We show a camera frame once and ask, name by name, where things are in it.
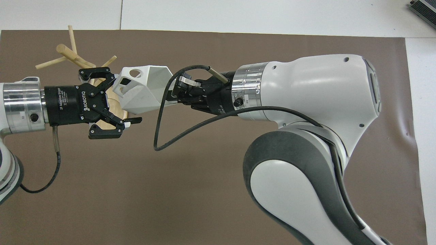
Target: brown leather sheet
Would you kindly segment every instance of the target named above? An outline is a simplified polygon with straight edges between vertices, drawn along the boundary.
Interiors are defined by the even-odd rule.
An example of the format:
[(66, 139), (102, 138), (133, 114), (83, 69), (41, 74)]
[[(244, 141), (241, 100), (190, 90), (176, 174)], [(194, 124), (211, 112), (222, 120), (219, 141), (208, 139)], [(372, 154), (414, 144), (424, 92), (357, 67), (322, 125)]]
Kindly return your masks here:
[[(359, 54), (376, 67), (382, 112), (357, 145), (345, 172), (357, 213), (395, 245), (425, 245), (426, 227), (413, 132), (404, 38), (327, 37), (172, 31), (75, 31), (84, 59), (110, 68), (194, 64), (218, 71), (319, 54)], [(41, 85), (76, 85), (78, 68), (55, 59), (68, 31), (2, 31), (0, 82), (39, 76)], [(207, 78), (193, 72), (194, 78)], [(19, 189), (0, 206), (0, 244), (299, 244), (262, 213), (242, 178), (250, 143), (275, 122), (227, 118), (155, 152), (157, 112), (141, 115), (120, 139), (89, 140), (88, 125), (59, 127), (62, 164), (40, 194)], [(187, 106), (164, 111), (160, 143), (211, 117)], [(51, 129), (6, 137), (24, 164), (24, 183), (44, 186), (56, 165)]]

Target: white tile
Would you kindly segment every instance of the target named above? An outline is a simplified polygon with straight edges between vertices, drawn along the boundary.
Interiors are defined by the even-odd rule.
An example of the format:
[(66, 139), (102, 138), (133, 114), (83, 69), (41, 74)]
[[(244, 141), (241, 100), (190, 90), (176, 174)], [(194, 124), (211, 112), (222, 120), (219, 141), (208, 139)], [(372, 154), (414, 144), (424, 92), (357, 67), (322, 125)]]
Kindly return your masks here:
[(121, 29), (436, 37), (409, 1), (124, 0)]
[(407, 38), (413, 122), (429, 245), (436, 244), (436, 38)]
[(119, 29), (121, 0), (1, 0), (0, 30)]

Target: robotic arm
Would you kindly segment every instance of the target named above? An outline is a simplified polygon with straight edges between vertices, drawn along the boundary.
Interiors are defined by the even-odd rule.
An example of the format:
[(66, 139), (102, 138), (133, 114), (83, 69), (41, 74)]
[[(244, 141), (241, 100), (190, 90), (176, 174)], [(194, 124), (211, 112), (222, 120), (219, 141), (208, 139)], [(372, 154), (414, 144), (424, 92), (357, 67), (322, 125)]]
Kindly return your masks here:
[[(195, 68), (207, 70), (212, 77), (192, 80), (186, 72)], [(31, 126), (36, 125), (38, 120), (42, 126), (47, 122), (57, 126), (94, 123), (103, 119), (113, 124), (115, 131), (101, 132), (92, 125), (90, 138), (119, 137), (125, 124), (139, 120), (118, 121), (108, 112), (104, 91), (112, 83), (124, 110), (137, 114), (160, 108), (156, 150), (162, 150), (187, 133), (227, 116), (275, 121), (279, 130), (257, 138), (244, 157), (243, 176), (254, 202), (303, 244), (390, 244), (356, 215), (342, 181), (353, 149), (381, 108), (375, 70), (361, 56), (335, 54), (300, 58), (288, 63), (272, 61), (244, 65), (236, 71), (222, 74), (198, 65), (176, 72), (165, 88), (162, 82), (170, 76), (166, 67), (124, 68), (116, 79), (106, 69), (79, 71), (83, 81), (97, 77), (110, 81), (99, 87), (89, 87), (84, 83), (80, 86), (45, 88), (44, 93), (39, 92), (39, 87), (35, 88), (35, 98), (38, 93), (41, 98), (35, 99), (35, 104), (41, 110), (38, 107), (36, 113), (25, 108), (20, 118), (27, 126), (22, 131), (13, 131), (15, 123), (11, 124), (8, 118), (10, 110), (6, 94), (9, 90), (5, 90), (4, 86), (9, 85), (4, 84), (4, 118), (7, 118), (7, 124), (2, 125), (2, 132), (6, 132), (2, 135), (31, 131), (35, 128)], [(139, 71), (140, 75), (130, 76), (131, 70)], [(73, 97), (73, 104), (76, 105), (70, 108), (70, 98)], [(66, 105), (63, 104), (65, 98), (69, 100)], [(183, 103), (217, 116), (157, 147), (165, 101)], [(0, 174), (3, 175), (0, 177), (6, 176), (3, 180), (8, 180), (2, 182), (3, 190), (6, 182), (8, 186), (17, 186), (20, 175), (13, 170), (14, 167), (17, 169), (17, 164), (9, 164), (9, 171), (4, 170), (7, 166), (4, 162), (13, 162), (12, 159), (16, 158), (4, 145), (1, 149)]]

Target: robotiq logo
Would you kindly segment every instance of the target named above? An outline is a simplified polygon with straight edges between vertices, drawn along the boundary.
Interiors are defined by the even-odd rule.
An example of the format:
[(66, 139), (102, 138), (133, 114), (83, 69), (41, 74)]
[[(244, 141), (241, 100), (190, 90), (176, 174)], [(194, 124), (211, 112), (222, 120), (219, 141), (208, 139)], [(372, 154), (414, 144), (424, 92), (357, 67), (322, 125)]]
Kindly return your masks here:
[(90, 111), (90, 109), (88, 108), (88, 103), (86, 102), (85, 91), (82, 91), (82, 100), (83, 100), (83, 110)]

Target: black vent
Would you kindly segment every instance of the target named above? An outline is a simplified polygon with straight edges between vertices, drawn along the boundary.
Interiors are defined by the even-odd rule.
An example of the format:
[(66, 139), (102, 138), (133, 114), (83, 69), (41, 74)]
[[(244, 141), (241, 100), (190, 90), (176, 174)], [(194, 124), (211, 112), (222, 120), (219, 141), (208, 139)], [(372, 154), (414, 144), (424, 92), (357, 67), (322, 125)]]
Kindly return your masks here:
[(436, 9), (436, 0), (426, 0), (431, 6), (433, 6)]
[[(432, 6), (436, 6), (436, 0), (426, 0)], [(421, 1), (416, 1), (410, 5), (410, 10), (436, 28), (436, 13)]]

